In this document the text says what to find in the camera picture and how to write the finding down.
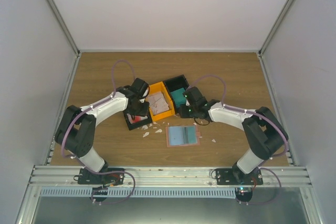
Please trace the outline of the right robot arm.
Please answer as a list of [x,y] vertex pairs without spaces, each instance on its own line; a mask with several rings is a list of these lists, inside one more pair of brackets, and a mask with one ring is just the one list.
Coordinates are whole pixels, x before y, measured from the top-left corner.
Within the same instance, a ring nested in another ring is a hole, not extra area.
[[246,153],[232,166],[233,180],[240,185],[251,179],[251,173],[265,161],[285,154],[288,134],[269,108],[242,109],[219,100],[207,101],[197,87],[189,87],[180,106],[182,118],[224,123],[244,131],[249,145]]

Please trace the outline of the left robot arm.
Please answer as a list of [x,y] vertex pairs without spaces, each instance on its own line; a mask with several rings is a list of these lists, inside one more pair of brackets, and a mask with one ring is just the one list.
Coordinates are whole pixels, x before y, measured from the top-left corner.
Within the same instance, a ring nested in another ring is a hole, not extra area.
[[76,159],[90,172],[90,178],[96,184],[107,181],[107,162],[93,147],[96,127],[109,117],[125,112],[131,116],[146,116],[149,103],[145,98],[149,94],[149,85],[135,78],[130,86],[116,88],[107,97],[90,105],[66,108],[54,140],[61,146],[64,158]]

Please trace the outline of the teal credit card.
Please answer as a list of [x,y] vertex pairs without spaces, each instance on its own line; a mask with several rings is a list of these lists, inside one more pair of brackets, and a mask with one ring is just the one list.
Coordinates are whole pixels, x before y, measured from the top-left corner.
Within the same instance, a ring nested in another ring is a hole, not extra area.
[[187,144],[197,143],[197,131],[195,126],[188,126],[186,128],[186,142]]

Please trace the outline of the pink leather card holder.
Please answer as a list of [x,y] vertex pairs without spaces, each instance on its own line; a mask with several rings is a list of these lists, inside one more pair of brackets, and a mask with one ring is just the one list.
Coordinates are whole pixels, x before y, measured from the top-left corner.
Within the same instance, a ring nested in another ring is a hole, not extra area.
[[185,147],[200,145],[201,134],[196,125],[191,125],[196,127],[197,131],[197,143],[187,144],[186,142],[186,128],[188,126],[168,126],[166,127],[166,144],[167,147]]

